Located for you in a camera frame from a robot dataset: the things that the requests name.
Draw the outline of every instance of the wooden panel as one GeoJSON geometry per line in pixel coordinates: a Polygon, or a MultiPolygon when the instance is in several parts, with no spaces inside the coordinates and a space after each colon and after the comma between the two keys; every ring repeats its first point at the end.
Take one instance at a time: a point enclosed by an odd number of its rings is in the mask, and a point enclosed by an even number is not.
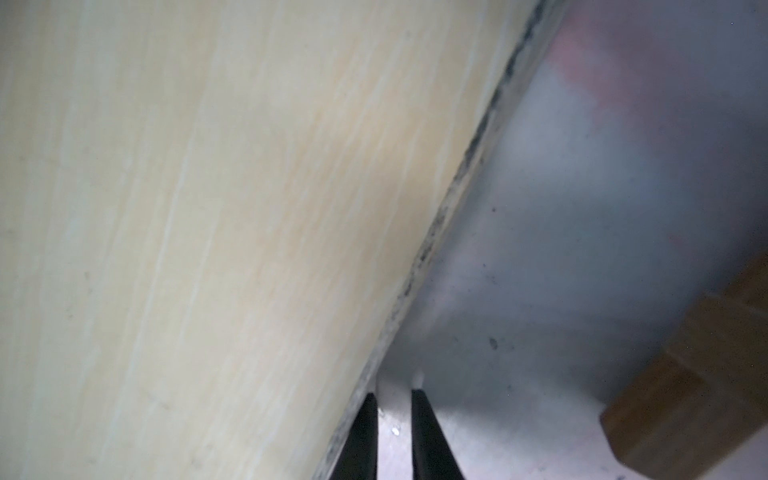
{"type": "Polygon", "coordinates": [[[707,383],[768,414],[768,313],[707,295],[686,314],[666,351],[707,383]]]}
{"type": "Polygon", "coordinates": [[[1,3],[0,478],[309,477],[563,4],[1,3]]]}

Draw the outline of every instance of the light wood grain surface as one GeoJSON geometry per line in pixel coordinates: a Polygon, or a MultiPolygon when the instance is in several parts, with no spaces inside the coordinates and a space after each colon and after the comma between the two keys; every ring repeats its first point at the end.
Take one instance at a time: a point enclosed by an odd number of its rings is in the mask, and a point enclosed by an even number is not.
{"type": "Polygon", "coordinates": [[[533,1],[0,4],[0,478],[306,478],[533,1]]]}

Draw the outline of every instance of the metal surface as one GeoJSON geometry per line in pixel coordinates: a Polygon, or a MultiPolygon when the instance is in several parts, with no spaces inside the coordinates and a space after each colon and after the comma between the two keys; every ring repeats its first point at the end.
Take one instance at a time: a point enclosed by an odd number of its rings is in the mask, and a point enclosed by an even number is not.
{"type": "MultiPolygon", "coordinates": [[[[574,4],[379,370],[379,478],[412,474],[422,376],[467,479],[641,478],[599,413],[768,248],[767,18],[574,4]]],[[[707,480],[768,478],[767,452],[762,431],[707,480]]]]}

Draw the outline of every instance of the brown wooden block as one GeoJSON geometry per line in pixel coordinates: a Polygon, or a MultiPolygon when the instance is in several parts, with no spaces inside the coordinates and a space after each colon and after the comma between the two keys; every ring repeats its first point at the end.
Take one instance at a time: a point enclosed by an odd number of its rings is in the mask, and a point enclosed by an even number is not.
{"type": "Polygon", "coordinates": [[[768,256],[723,294],[601,415],[616,458],[654,480],[699,478],[768,422],[768,256]]]}

